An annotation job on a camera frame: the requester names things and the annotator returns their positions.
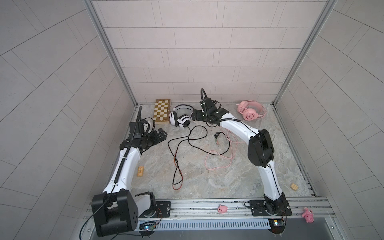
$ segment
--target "chessboard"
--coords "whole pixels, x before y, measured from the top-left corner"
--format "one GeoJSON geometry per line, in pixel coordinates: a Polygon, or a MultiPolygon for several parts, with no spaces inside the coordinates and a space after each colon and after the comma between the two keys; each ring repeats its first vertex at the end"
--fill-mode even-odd
{"type": "Polygon", "coordinates": [[[167,124],[169,121],[170,99],[156,99],[153,120],[156,124],[167,124]]]}

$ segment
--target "pink cable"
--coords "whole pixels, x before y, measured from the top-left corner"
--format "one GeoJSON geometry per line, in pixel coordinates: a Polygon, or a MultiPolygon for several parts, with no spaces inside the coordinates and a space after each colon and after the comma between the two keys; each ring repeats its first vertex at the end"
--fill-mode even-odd
{"type": "Polygon", "coordinates": [[[214,169],[218,169],[218,168],[226,168],[226,167],[231,166],[232,160],[235,158],[235,155],[236,155],[237,145],[238,145],[239,143],[245,143],[245,142],[238,142],[236,136],[235,136],[231,131],[229,131],[229,130],[227,130],[227,134],[224,134],[224,135],[225,135],[225,137],[226,137],[226,138],[228,139],[228,141],[229,141],[229,146],[230,146],[230,148],[231,148],[231,157],[225,157],[225,156],[221,155],[220,153],[216,152],[215,150],[211,150],[211,151],[209,151],[208,154],[207,154],[207,156],[205,157],[205,161],[204,161],[204,166],[205,166],[205,168],[206,168],[207,170],[214,170],[214,169]],[[231,139],[229,138],[229,133],[232,134],[232,136],[236,139],[236,141],[231,141],[231,139]],[[233,149],[232,149],[232,144],[231,144],[231,143],[236,143],[235,151],[233,151],[233,149]],[[229,162],[229,164],[228,164],[227,166],[214,167],[214,168],[207,168],[207,158],[208,158],[208,155],[209,155],[211,152],[215,152],[215,153],[217,153],[218,155],[220,155],[220,156],[222,156],[222,157],[224,157],[224,158],[226,158],[226,159],[231,159],[231,161],[229,162]]]}

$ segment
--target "metal corner post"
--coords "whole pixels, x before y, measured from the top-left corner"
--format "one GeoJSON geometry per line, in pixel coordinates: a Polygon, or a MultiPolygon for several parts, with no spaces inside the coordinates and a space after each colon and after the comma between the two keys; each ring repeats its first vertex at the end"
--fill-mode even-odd
{"type": "Polygon", "coordinates": [[[128,81],[124,75],[124,72],[122,71],[122,68],[119,64],[119,61],[116,57],[116,54],[115,52],[113,51],[113,48],[111,46],[111,43],[109,42],[108,40],[108,37],[107,37],[107,34],[105,33],[104,31],[104,28],[100,22],[100,19],[95,11],[95,8],[93,6],[93,3],[92,3],[92,0],[83,0],[83,3],[84,3],[84,6],[89,14],[89,16],[91,17],[91,20],[93,22],[93,25],[95,26],[96,28],[96,31],[98,32],[99,36],[100,36],[100,39],[101,39],[101,42],[103,43],[103,45],[105,46],[106,50],[107,50],[107,53],[108,55],[110,56],[111,58],[111,62],[113,64],[113,67],[115,68],[117,74],[119,75],[123,85],[124,85],[124,88],[127,90],[128,94],[129,94],[129,97],[132,99],[132,102],[135,106],[137,106],[137,101],[135,99],[135,96],[133,95],[133,92],[131,90],[131,88],[129,87],[128,85],[128,81]]]}
{"type": "Polygon", "coordinates": [[[333,6],[335,5],[336,2],[337,2],[337,0],[328,0],[325,3],[325,5],[324,5],[319,17],[317,18],[307,40],[305,41],[303,47],[301,48],[299,54],[297,55],[296,60],[293,63],[291,70],[289,71],[287,77],[285,78],[285,80],[283,82],[283,85],[281,86],[279,92],[277,93],[276,98],[273,101],[273,105],[276,106],[278,104],[278,102],[280,101],[283,93],[285,92],[289,83],[291,82],[292,78],[294,77],[295,73],[299,69],[301,63],[303,62],[305,56],[307,55],[309,49],[311,48],[313,42],[315,41],[315,39],[317,37],[317,35],[319,35],[321,28],[323,27],[324,23],[326,22],[329,15],[331,14],[333,6]]]}

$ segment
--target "pink figurine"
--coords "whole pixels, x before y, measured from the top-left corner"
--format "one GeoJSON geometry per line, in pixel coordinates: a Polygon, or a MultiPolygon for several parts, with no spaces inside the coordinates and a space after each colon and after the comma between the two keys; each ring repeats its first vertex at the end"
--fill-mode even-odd
{"type": "Polygon", "coordinates": [[[221,214],[226,213],[227,210],[228,210],[228,207],[227,207],[227,206],[224,206],[224,205],[221,205],[221,204],[220,204],[220,206],[217,208],[217,211],[218,211],[219,213],[221,213],[221,214]]]}
{"type": "Polygon", "coordinates": [[[309,210],[307,207],[304,208],[305,212],[301,215],[307,223],[313,222],[313,212],[312,210],[309,210]]]}

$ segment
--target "tiled wall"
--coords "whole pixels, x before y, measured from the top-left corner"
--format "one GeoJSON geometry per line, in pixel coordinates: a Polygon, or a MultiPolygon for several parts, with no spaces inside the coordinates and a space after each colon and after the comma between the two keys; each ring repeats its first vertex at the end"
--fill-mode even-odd
{"type": "Polygon", "coordinates": [[[67,240],[133,104],[81,0],[3,0],[0,25],[0,238],[67,240]]]}
{"type": "Polygon", "coordinates": [[[350,240],[384,239],[383,12],[339,0],[277,105],[350,240]]]}
{"type": "Polygon", "coordinates": [[[139,103],[271,102],[324,3],[93,1],[139,103]]]}

